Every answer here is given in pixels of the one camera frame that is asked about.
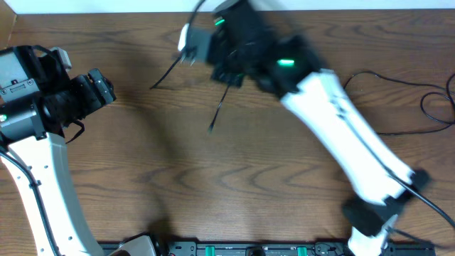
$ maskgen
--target green led light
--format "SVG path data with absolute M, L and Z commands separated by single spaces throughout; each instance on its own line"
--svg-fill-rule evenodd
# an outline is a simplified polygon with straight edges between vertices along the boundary
M 217 22 L 215 23 L 215 26 L 218 26 L 218 25 L 220 25 L 220 24 L 223 24 L 224 22 L 225 22 L 224 19 L 219 20 L 219 21 L 217 21 Z
M 293 67 L 294 64 L 295 64 L 294 60 L 287 60 L 287 59 L 278 60 L 278 65 L 281 65 L 284 67 Z

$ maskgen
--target green terminal block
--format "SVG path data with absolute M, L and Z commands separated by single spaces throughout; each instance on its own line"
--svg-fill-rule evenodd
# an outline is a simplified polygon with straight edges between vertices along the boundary
M 306 254 L 306 247 L 298 247 L 297 248 L 297 255 L 298 256 L 308 256 Z
M 205 256 L 215 256 L 215 246 L 206 246 L 205 247 Z

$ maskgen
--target electrical wire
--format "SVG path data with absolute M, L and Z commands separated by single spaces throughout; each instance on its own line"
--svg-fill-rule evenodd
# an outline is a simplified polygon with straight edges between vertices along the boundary
M 351 80 L 355 77 L 357 77 L 358 75 L 362 75 L 362 74 L 369 74 L 369 75 L 374 75 L 376 76 L 377 78 L 380 78 L 380 79 L 383 79 L 383 80 L 386 80 L 386 81 L 390 81 L 390 82 L 396 82 L 396 83 L 400 83 L 400 84 L 403 84 L 403 85 L 411 85 L 411 86 L 417 86 L 417 87 L 433 87 L 433 88 L 436 88 L 438 90 L 443 90 L 445 91 L 446 94 L 442 93 L 442 92 L 428 92 L 427 94 L 423 95 L 421 100 L 420 100 L 420 109 L 421 111 L 428 117 L 430 118 L 431 120 L 435 121 L 435 122 L 438 122 L 440 124 L 445 124 L 443 127 L 441 128 L 437 128 L 437 129 L 430 129 L 430 130 L 426 130 L 426 131 L 410 131 L 410 132 L 378 132 L 379 135 L 381 136 L 402 136 L 402 135 L 413 135 L 413 134 L 431 134 L 431 133 L 435 133 L 435 132 L 441 132 L 441 131 L 444 131 L 445 129 L 448 129 L 450 128 L 452 125 L 455 124 L 455 103 L 454 103 L 454 99 L 452 97 L 452 95 L 455 95 L 455 92 L 452 92 L 450 90 L 450 85 L 451 85 L 451 81 L 454 79 L 455 77 L 455 74 L 453 74 L 448 80 L 447 80 L 447 83 L 446 83 L 446 87 L 442 87 L 442 86 L 439 86 L 439 85 L 433 85 L 433 84 L 427 84 L 427 83 L 417 83 L 417 82 L 406 82 L 406 81 L 402 81 L 402 80 L 397 80 L 397 79 L 394 79 L 394 78 L 388 78 L 388 77 L 385 77 L 381 74 L 378 74 L 376 72 L 373 72 L 371 70 L 364 70 L 364 71 L 360 71 L 358 73 L 355 73 L 353 74 L 344 84 L 343 88 L 346 89 L 347 86 L 350 84 Z M 450 101 L 451 103 L 451 107 L 454 111 L 454 119 L 452 121 L 446 121 L 446 120 L 442 120 L 442 119 L 439 119 L 439 118 L 436 118 L 436 117 L 433 117 L 431 116 L 430 114 L 428 114 L 428 112 L 425 110 L 425 107 L 424 107 L 424 101 L 425 99 L 430 96 L 430 95 L 438 95 L 438 96 L 441 96 L 443 97 L 444 99 Z
M 180 55 L 177 57 L 177 60 L 171 65 L 171 67 L 164 73 L 164 75 L 156 82 L 152 87 L 150 87 L 150 90 L 156 88 L 161 82 L 163 82 L 164 79 L 169 75 L 169 73 L 176 67 L 177 63 L 186 55 L 192 54 L 196 48 L 190 48 L 188 46 L 188 42 L 190 41 L 191 38 L 191 25 L 193 25 L 194 20 L 196 19 L 196 16 L 198 15 L 198 11 L 201 8 L 201 6 L 204 4 L 205 0 L 200 0 L 198 4 L 196 4 L 196 7 L 194 8 L 193 13 L 191 14 L 189 20 L 188 20 L 188 29 L 186 31 L 186 41 L 185 41 L 185 47 L 182 49 Z
M 171 67 L 164 73 L 164 75 L 156 82 L 152 87 L 150 87 L 150 90 L 156 88 L 161 82 L 163 82 L 164 79 L 169 75 L 169 73 L 173 70 L 173 68 L 177 65 L 177 63 L 182 59 L 182 55 L 178 56 L 176 61 L 171 65 Z
M 435 248 L 439 248 L 439 249 L 449 249 L 446 246 L 436 245 L 432 241 L 428 241 L 428 240 L 424 240 L 424 239 L 421 239 L 421 238 L 417 238 L 417 237 L 415 237 L 413 235 L 410 235 L 410 234 L 406 233 L 405 231 L 401 231 L 401 230 L 398 230 L 396 228 L 389 228 L 388 231 L 389 231 L 389 233 L 397 233 L 398 235 L 402 235 L 405 238 L 409 238 L 410 240 L 418 242 L 421 245 L 434 246 Z
M 70 139 L 68 142 L 66 142 L 66 144 L 69 144 L 69 143 L 75 141 L 80 135 L 82 135 L 85 132 L 85 125 L 81 121 L 75 120 L 73 122 L 73 124 L 76 124 L 77 126 L 79 126 L 80 130 L 77 131 L 76 134 L 72 137 L 72 139 Z
M 51 230 L 50 224 L 49 224 L 49 219 L 46 214 L 46 210 L 44 208 L 43 199 L 41 198 L 40 191 L 38 190 L 38 186 L 41 183 L 39 181 L 37 182 L 35 180 L 35 178 L 33 177 L 33 174 L 26 167 L 24 167 L 21 163 L 19 163 L 17 160 L 15 160 L 11 156 L 9 156 L 4 149 L 0 150 L 0 156 L 4 157 L 6 160 L 11 162 L 27 178 L 28 182 L 30 183 L 30 188 L 33 191 L 33 195 L 35 196 L 36 205 L 38 206 L 38 210 L 39 210 L 40 216 L 41 216 L 41 221 L 43 222 L 44 231 L 48 238 L 48 242 L 49 242 L 50 248 L 52 250 L 52 253 L 55 256 L 60 256 L 60 253 L 58 252 L 57 242 L 55 241 L 55 238 L 52 234 L 52 230 Z
M 221 98 L 220 104 L 218 104 L 218 107 L 216 109 L 216 113 L 215 113 L 215 116 L 213 117 L 212 123 L 208 127 L 208 133 L 212 133 L 212 131 L 213 131 L 213 127 L 215 126 L 216 118 L 218 117 L 218 113 L 220 112 L 220 109 L 223 106 L 223 101 L 225 100 L 226 95 L 228 94 L 229 87 L 230 87 L 230 85 L 227 86 L 225 94 Z

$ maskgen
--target wood grain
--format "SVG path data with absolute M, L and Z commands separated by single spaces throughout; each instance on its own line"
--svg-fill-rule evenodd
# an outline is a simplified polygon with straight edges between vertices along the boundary
M 4 0 L 0 0 L 0 50 L 8 45 L 15 21 L 16 14 L 14 11 L 9 8 Z
M 444 85 L 455 71 L 455 11 L 300 11 L 268 13 L 295 20 L 345 80 L 362 68 L 402 80 Z M 348 238 L 341 204 L 353 192 L 344 173 L 313 134 L 248 81 L 231 90 L 212 134 L 208 125 L 225 89 L 203 64 L 178 65 L 148 91 L 176 57 L 187 14 L 19 16 L 11 45 L 66 49 L 71 75 L 99 68 L 118 100 L 85 121 L 68 148 L 85 216 L 98 240 L 121 240 L 152 228 L 200 240 Z M 199 26 L 213 26 L 198 17 Z M 430 90 L 353 81 L 348 93 L 381 132 L 437 127 L 419 109 Z M 448 104 L 428 101 L 450 117 Z M 70 137 L 76 128 L 69 128 Z M 454 129 L 384 138 L 410 166 L 434 182 L 425 195 L 455 216 Z M 0 171 L 1 254 L 34 255 L 17 189 Z M 414 202 L 398 228 L 434 242 L 454 242 L 453 230 Z M 440 252 L 440 255 L 455 255 Z

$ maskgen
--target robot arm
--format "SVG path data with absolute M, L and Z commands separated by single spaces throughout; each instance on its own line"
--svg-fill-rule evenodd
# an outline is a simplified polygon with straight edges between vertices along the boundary
M 36 49 L 45 54 L 36 56 Z M 68 169 L 63 128 L 113 102 L 115 95 L 99 70 L 70 80 L 70 68 L 59 48 L 0 51 L 2 161 L 21 194 L 38 255 L 101 256 Z
M 332 70 L 301 36 L 277 40 L 248 0 L 215 10 L 214 34 L 183 28 L 183 59 L 210 63 L 212 79 L 240 86 L 245 75 L 276 95 L 340 164 L 357 196 L 343 206 L 353 225 L 355 255 L 381 254 L 391 228 L 412 195 L 397 180 L 422 190 L 429 177 L 398 159 L 363 119 Z

